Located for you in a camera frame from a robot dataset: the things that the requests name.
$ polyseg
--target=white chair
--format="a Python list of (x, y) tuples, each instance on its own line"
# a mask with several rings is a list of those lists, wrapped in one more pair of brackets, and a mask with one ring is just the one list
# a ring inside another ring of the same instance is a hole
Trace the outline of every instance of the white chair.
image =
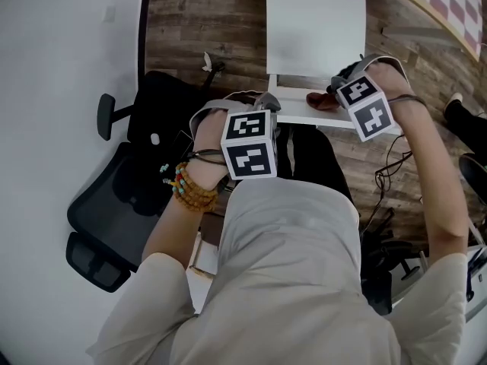
[[(365, 21), (365, 0), (267, 0), (267, 74), (282, 106), (278, 122), (355, 128), (342, 107), (317, 111), (306, 95), (324, 93), (333, 75), (364, 54)], [(279, 87), (278, 75), (321, 78), (323, 89)]]

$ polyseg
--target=beaded bracelet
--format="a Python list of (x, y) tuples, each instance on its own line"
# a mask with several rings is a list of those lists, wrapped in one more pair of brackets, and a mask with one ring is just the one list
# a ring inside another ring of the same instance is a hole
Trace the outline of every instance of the beaded bracelet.
[(210, 212), (215, 210), (218, 192), (215, 189), (208, 191), (196, 185), (186, 172), (187, 162), (176, 167), (176, 179), (167, 181), (173, 186), (173, 194), (184, 207), (196, 212)]

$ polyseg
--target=shoe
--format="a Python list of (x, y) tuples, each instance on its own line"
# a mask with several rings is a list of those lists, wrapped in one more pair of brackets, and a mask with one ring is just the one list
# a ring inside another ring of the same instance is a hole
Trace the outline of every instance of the shoe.
[(448, 100), (448, 102), (446, 103), (446, 105), (443, 108), (443, 116), (447, 112), (448, 106), (450, 104), (452, 104), (452, 102), (454, 102), (454, 101), (460, 101), (462, 103), (463, 102), (463, 95), (459, 92), (455, 92), (454, 94), (451, 95), (450, 99)]

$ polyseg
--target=light gray shirt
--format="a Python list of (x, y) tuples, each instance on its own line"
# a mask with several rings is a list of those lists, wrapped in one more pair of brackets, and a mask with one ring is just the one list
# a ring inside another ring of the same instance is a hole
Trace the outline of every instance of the light gray shirt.
[(88, 353), (103, 365), (453, 363), (466, 256), (434, 263), (385, 319), (361, 294), (357, 228), (357, 211), (337, 191), (244, 181), (228, 203), (201, 314), (183, 266), (151, 255)]

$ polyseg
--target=bracelet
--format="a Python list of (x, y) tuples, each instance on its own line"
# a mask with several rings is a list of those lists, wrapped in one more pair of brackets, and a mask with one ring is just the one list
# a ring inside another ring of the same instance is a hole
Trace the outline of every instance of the bracelet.
[(398, 103), (400, 101), (407, 101), (407, 100), (417, 101), (418, 103), (421, 103), (423, 106), (426, 106), (426, 102), (421, 97), (412, 94), (402, 94), (401, 96), (388, 100), (388, 102), (389, 104), (392, 104), (392, 103)]
[(202, 156), (204, 156), (204, 155), (221, 155), (221, 156), (223, 156), (223, 151), (212, 150), (212, 149), (205, 149), (205, 150), (200, 150), (200, 151), (191, 151), (190, 153), (188, 153), (186, 158), (187, 158), (187, 160), (192, 160), (194, 158), (195, 160), (200, 160), (200, 161), (207, 162), (207, 163), (213, 163), (214, 165), (222, 165), (223, 167), (227, 166), (227, 164), (225, 162), (206, 160), (205, 158), (202, 158)]
[(195, 212), (211, 212), (215, 210), (218, 199), (217, 189), (208, 191), (196, 185), (186, 172), (187, 162), (176, 167), (176, 178), (173, 182), (164, 182), (173, 186), (173, 195), (184, 207)]

